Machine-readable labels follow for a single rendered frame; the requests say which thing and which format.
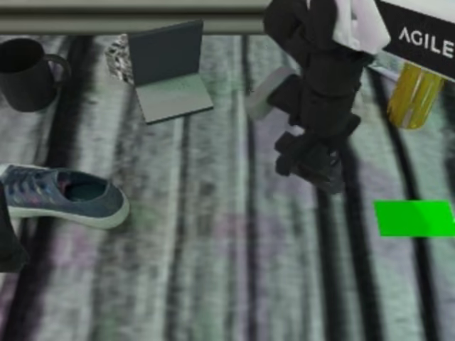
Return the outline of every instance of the yellow glass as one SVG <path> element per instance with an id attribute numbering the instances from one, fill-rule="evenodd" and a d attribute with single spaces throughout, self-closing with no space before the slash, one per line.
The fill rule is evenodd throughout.
<path id="1" fill-rule="evenodd" d="M 444 78 L 407 63 L 390 98 L 387 117 L 401 129 L 422 127 Z"/>

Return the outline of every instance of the mug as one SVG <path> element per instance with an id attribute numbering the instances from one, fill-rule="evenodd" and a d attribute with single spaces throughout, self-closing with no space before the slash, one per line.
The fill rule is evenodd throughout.
<path id="1" fill-rule="evenodd" d="M 55 79 L 49 62 L 62 67 L 61 80 Z M 36 40 L 16 38 L 0 44 L 0 90 L 18 112 L 46 108 L 70 76 L 68 61 L 59 55 L 46 54 Z"/>

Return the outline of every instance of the weathered wooden table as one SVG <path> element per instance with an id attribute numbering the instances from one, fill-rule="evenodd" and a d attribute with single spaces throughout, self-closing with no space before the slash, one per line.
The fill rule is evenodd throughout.
<path id="1" fill-rule="evenodd" d="M 418 285 L 428 268 L 412 240 L 379 237 L 373 200 L 454 199 L 452 86 L 422 130 L 402 133 L 382 117 L 381 80 L 365 74 L 363 123 L 343 152 L 348 188 L 328 197 L 274 173 L 283 114 L 245 116 L 245 94 L 292 65 L 267 37 L 205 37 L 215 110 L 155 126 L 107 73 L 113 38 L 39 37 L 68 56 L 73 81 L 41 113 L 0 102 L 0 162 L 91 172 L 132 202 L 108 232 L 17 222 L 32 263 L 2 278 L 2 340 L 430 340 Z M 454 243 L 427 249 L 439 340 L 455 340 Z"/>

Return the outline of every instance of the horizontal beam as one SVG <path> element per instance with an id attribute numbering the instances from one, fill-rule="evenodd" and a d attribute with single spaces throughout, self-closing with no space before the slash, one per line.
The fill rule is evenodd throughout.
<path id="1" fill-rule="evenodd" d="M 120 34 L 204 20 L 204 34 L 261 34 L 262 13 L 4 13 L 0 34 Z"/>

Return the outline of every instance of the shoe sole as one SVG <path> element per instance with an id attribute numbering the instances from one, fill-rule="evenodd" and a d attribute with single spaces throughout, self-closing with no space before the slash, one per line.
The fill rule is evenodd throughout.
<path id="1" fill-rule="evenodd" d="M 245 100 L 245 109 L 253 120 L 263 119 L 273 109 L 267 99 L 281 83 L 296 71 L 290 67 L 280 67 L 271 73 L 260 86 Z"/>
<path id="2" fill-rule="evenodd" d="M 17 164 L 8 164 L 8 165 L 0 165 L 0 175 L 9 167 L 9 166 L 16 166 L 16 167 L 27 167 L 27 168 L 41 168 L 41 169 L 48 169 L 46 167 L 38 167 L 38 166 L 24 166 L 24 165 L 17 165 Z M 123 205 L 120 207 L 118 211 L 116 211 L 113 215 L 109 217 L 103 218 L 94 218 L 94 217 L 87 217 L 84 215 L 72 215 L 70 213 L 59 212 L 54 210 L 43 210 L 43 209 L 34 209 L 34 208 L 21 208 L 21 207 L 12 207 L 8 206 L 9 215 L 11 219 L 24 219 L 24 218 L 34 218 L 34 217 L 53 217 L 58 219 L 70 220 L 72 222 L 76 222 L 88 227 L 94 227 L 97 229 L 113 229 L 123 223 L 126 218 L 128 218 L 129 211 L 130 211 L 130 204 L 128 201 L 127 196 L 120 190 L 120 193 L 123 197 Z"/>

